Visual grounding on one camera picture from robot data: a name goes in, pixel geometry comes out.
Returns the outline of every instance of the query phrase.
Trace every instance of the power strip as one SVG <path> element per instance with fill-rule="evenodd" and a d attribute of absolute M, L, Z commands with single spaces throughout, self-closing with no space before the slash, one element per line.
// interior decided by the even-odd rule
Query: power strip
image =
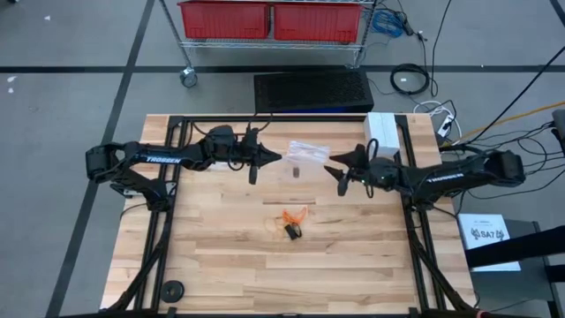
<path fill-rule="evenodd" d="M 438 129 L 438 134 L 445 138 L 448 133 L 449 133 L 449 127 L 451 126 L 451 123 L 453 122 L 453 120 L 455 119 L 455 117 L 453 117 L 452 115 L 447 115 L 445 117 L 445 119 L 443 120 L 443 124 L 441 124 L 440 129 Z"/>

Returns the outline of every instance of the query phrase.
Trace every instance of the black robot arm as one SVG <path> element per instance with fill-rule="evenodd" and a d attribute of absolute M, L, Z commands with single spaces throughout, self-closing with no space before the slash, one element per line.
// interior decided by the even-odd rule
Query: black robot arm
<path fill-rule="evenodd" d="M 231 126 L 221 125 L 210 130 L 197 143 L 183 148 L 140 144 L 109 143 L 87 151 L 87 175 L 95 183 L 111 181 L 110 187 L 122 195 L 126 190 L 143 194 L 151 210 L 170 208 L 165 182 L 148 179 L 132 170 L 136 163 L 180 164 L 187 170 L 203 171 L 216 162 L 249 165 L 249 183 L 257 181 L 260 167 L 281 159 L 281 155 L 266 149 L 257 141 L 259 130 L 247 127 L 242 140 L 237 139 Z"/>
<path fill-rule="evenodd" d="M 385 191 L 398 191 L 412 198 L 415 206 L 430 208 L 441 196 L 478 186 L 519 186 L 525 181 L 524 167 L 519 155 L 510 151 L 481 151 L 468 146 L 453 146 L 444 151 L 467 150 L 475 155 L 462 160 L 441 163 L 425 168 L 407 167 L 385 157 L 368 157 L 364 145 L 354 151 L 334 155 L 330 159 L 349 167 L 347 172 L 326 166 L 338 180 L 338 195 L 345 195 L 350 181 Z"/>

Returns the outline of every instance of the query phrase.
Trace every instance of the red storage bin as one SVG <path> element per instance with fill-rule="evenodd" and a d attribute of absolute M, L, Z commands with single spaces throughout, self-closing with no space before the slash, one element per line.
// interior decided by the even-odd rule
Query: red storage bin
<path fill-rule="evenodd" d="M 187 38 L 264 39 L 268 35 L 267 4 L 190 1 L 178 5 Z"/>
<path fill-rule="evenodd" d="M 355 42 L 357 4 L 275 4 L 276 40 Z"/>

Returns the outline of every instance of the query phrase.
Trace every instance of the metal wire shelf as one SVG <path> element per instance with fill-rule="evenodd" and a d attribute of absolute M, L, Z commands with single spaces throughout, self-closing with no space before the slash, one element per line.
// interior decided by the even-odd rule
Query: metal wire shelf
<path fill-rule="evenodd" d="M 353 52 L 353 67 L 359 67 L 361 59 L 366 49 L 366 40 L 370 32 L 371 21 L 379 0 L 226 0 L 231 2 L 261 2 L 261 3 L 320 3 L 320 4 L 370 4 L 368 16 L 365 17 L 365 26 L 363 27 L 360 39 L 356 42 L 321 42 L 321 41 L 277 41 L 273 36 L 274 27 L 273 17 L 271 16 L 269 35 L 267 39 L 248 40 L 248 39 L 187 39 L 182 40 L 177 31 L 175 22 L 170 15 L 169 8 L 165 4 L 165 0 L 158 0 L 162 7 L 170 29 L 177 40 L 177 46 L 180 48 L 183 58 L 186 62 L 186 68 L 180 73 L 181 84 L 185 87 L 193 87 L 198 82 L 198 77 L 192 66 L 188 49 L 192 48 L 210 48 L 210 49 L 332 49 L 345 50 Z"/>
<path fill-rule="evenodd" d="M 369 0 L 226 0 L 228 2 L 300 3 L 300 4 L 373 4 Z"/>
<path fill-rule="evenodd" d="M 181 42 L 184 48 L 223 49 L 343 49 L 359 50 L 363 45 L 356 43 L 318 41 L 277 41 L 275 39 L 189 39 Z"/>

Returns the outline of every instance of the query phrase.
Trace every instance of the wooden table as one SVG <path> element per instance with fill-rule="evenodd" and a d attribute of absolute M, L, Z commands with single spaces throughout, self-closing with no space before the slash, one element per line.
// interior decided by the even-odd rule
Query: wooden table
<path fill-rule="evenodd" d="M 407 118 L 417 165 L 439 163 L 430 118 Z M 148 115 L 141 142 L 163 144 L 168 120 Z M 246 123 L 230 125 L 242 133 Z M 194 131 L 192 140 L 201 137 Z M 359 122 L 273 122 L 260 133 L 260 141 L 280 154 L 291 140 L 330 146 L 336 155 L 365 143 L 365 135 Z M 158 165 L 139 164 L 135 170 L 156 178 Z M 186 291 L 176 304 L 161 302 L 160 311 L 174 306 L 179 313 L 405 314 L 408 307 L 419 307 L 399 193 L 375 189 L 368 199 L 365 188 L 354 183 L 338 197 L 337 183 L 320 164 L 301 167 L 294 178 L 287 161 L 271 163 L 260 169 L 257 185 L 247 183 L 247 173 L 221 165 L 205 172 L 182 170 L 164 281 L 179 280 Z M 125 207 L 141 202 L 127 200 Z M 453 211 L 448 199 L 437 206 Z M 303 207 L 309 210 L 301 226 L 304 236 L 290 241 L 277 217 Z M 473 305 L 455 219 L 438 211 L 428 212 L 428 218 L 440 269 Z M 138 272 L 148 219 L 143 207 L 122 218 L 101 307 L 116 301 Z M 434 307 L 431 279 L 422 267 Z M 146 307 L 152 290 L 147 288 Z"/>

